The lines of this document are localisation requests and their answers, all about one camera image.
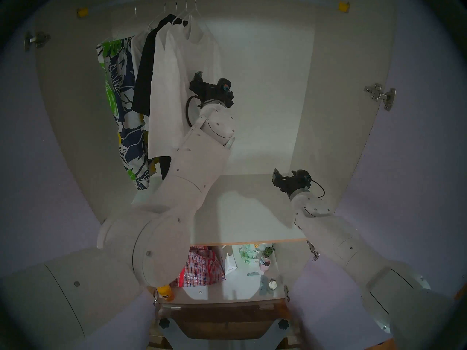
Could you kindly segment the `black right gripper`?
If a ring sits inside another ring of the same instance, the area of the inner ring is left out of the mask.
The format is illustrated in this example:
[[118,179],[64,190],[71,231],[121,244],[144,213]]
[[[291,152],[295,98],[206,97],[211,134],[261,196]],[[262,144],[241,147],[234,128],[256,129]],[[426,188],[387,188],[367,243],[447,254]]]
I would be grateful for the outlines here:
[[297,190],[309,190],[311,185],[311,176],[283,177],[278,169],[275,168],[272,174],[272,183],[275,187],[279,188],[281,192],[286,193],[289,199],[291,199],[292,194]]

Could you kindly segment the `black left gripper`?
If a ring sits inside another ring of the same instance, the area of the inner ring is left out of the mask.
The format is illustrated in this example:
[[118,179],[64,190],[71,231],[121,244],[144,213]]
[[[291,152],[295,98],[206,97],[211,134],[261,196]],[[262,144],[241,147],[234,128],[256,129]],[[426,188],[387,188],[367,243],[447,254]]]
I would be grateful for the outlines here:
[[224,104],[226,108],[231,108],[234,104],[234,94],[231,89],[231,82],[227,79],[220,79],[217,84],[209,84],[203,81],[203,72],[197,71],[190,82],[189,89],[195,93],[195,95],[189,98],[191,101],[193,98],[197,98],[201,102],[201,106],[204,106],[211,101],[219,101]]

